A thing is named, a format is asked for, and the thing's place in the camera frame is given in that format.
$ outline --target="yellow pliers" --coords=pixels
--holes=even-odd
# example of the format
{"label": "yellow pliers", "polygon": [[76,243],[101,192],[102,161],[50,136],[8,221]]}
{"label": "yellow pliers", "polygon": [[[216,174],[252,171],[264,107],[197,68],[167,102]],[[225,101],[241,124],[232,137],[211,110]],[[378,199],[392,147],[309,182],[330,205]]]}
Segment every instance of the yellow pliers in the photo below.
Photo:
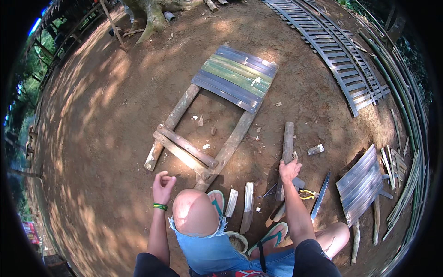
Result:
{"label": "yellow pliers", "polygon": [[318,198],[320,196],[319,193],[316,193],[315,191],[309,191],[309,190],[299,190],[299,192],[307,192],[308,194],[310,194],[310,196],[306,196],[306,197],[302,197],[300,195],[300,198],[302,200],[306,200],[306,199],[314,199],[314,198]]}

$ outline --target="green flip-flop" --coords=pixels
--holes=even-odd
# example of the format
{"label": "green flip-flop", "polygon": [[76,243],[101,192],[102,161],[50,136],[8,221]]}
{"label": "green flip-flop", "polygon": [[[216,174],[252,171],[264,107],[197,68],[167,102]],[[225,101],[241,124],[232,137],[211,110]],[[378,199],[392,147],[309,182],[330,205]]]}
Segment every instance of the green flip-flop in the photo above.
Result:
{"label": "green flip-flop", "polygon": [[215,208],[217,209],[218,212],[218,216],[223,217],[223,210],[225,209],[225,196],[223,195],[223,192],[219,191],[219,190],[213,190],[208,192],[208,196],[214,193],[218,193],[221,195],[221,198],[223,199],[223,206],[220,208],[217,200],[214,199],[214,201],[212,201],[212,204],[215,205]]}
{"label": "green flip-flop", "polygon": [[[279,231],[277,234],[270,235],[278,226],[283,226],[283,229]],[[265,242],[277,237],[277,243],[274,245],[274,247],[277,247],[277,245],[281,242],[284,237],[288,234],[288,224],[286,222],[280,222],[277,225],[275,225],[269,232],[260,240],[262,244]],[[252,251],[258,247],[258,242],[254,244],[249,250],[248,250],[248,256],[251,256]]]}

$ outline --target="wristband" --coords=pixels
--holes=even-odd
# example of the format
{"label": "wristband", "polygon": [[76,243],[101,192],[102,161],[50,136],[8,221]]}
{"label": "wristband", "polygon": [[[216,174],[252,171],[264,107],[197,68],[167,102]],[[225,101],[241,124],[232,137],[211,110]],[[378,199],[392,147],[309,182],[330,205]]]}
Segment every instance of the wristband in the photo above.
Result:
{"label": "wristband", "polygon": [[159,208],[159,209],[167,211],[167,206],[163,205],[163,204],[154,203],[154,208]]}

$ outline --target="red sign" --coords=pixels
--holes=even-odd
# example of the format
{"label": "red sign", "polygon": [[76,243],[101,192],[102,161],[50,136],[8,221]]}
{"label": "red sign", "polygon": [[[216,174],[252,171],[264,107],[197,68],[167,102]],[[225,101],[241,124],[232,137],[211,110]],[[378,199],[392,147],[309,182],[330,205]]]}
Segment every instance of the red sign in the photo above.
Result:
{"label": "red sign", "polygon": [[34,223],[30,221],[24,221],[22,223],[23,229],[25,230],[29,241],[34,244],[40,244],[39,236],[37,235],[37,231],[35,230]]}

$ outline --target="denim shorts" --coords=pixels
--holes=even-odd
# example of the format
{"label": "denim shorts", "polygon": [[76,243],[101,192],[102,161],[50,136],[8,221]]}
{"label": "denim shorts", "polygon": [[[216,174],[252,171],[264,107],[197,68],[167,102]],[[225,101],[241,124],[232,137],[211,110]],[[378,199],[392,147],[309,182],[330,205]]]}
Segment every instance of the denim shorts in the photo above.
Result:
{"label": "denim shorts", "polygon": [[[225,233],[226,217],[220,218],[217,231],[204,238],[184,235],[169,219],[170,228],[175,231],[177,241],[186,257],[189,267],[197,274],[223,271],[254,269],[262,271],[260,260],[250,261],[243,253],[232,247]],[[295,263],[294,249],[265,256],[267,274],[276,277],[292,276]]]}

